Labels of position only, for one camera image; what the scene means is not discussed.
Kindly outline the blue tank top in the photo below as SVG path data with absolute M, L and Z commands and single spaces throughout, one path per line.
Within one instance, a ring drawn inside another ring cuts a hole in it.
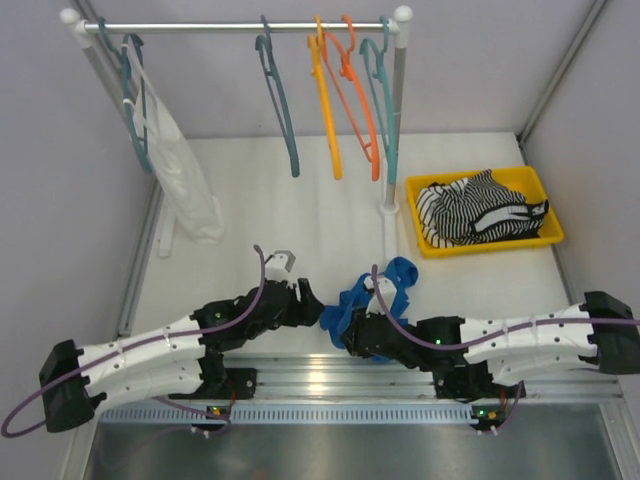
M 397 294 L 391 307 L 391 314 L 399 325 L 413 330 L 413 327 L 408 326 L 404 312 L 409 306 L 407 290 L 413 287 L 419 278 L 416 265 L 407 258 L 398 256 L 393 258 L 386 269 L 378 275 L 390 279 L 396 286 Z M 355 312 L 366 313 L 366 307 L 371 299 L 371 293 L 364 287 L 364 280 L 368 276 L 370 276 L 368 273 L 362 274 L 351 289 L 342 291 L 339 295 L 339 303 L 326 306 L 319 319 L 320 327 L 329 333 L 332 344 L 338 349 L 346 350 L 339 336 L 349 326 L 352 315 Z M 420 368 L 422 359 L 415 345 L 400 334 L 399 343 L 399 358 L 395 361 L 409 369 Z

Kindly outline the slate blue hanger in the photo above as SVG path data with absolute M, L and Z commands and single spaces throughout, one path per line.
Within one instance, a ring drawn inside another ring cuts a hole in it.
M 265 83 L 287 149 L 291 176 L 298 178 L 300 176 L 299 154 L 284 85 L 274 57 L 271 28 L 264 15 L 260 16 L 260 21 L 263 30 L 256 37 L 254 48 L 259 56 Z

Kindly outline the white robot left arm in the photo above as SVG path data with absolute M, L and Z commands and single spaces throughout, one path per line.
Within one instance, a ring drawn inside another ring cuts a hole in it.
M 224 353 L 280 327 L 310 327 L 324 310 L 310 283 L 268 280 L 161 329 L 119 341 L 54 346 L 39 373 L 46 429 L 75 429 L 106 410 L 159 396 L 214 399 L 230 386 Z

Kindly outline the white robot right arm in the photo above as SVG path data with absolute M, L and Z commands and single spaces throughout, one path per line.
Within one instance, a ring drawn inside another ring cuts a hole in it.
M 353 357 L 382 357 L 432 376 L 439 399 L 514 398 L 545 373 L 594 369 L 639 372 L 639 330 L 631 308 L 603 291 L 530 319 L 433 317 L 393 324 L 359 308 L 339 336 Z

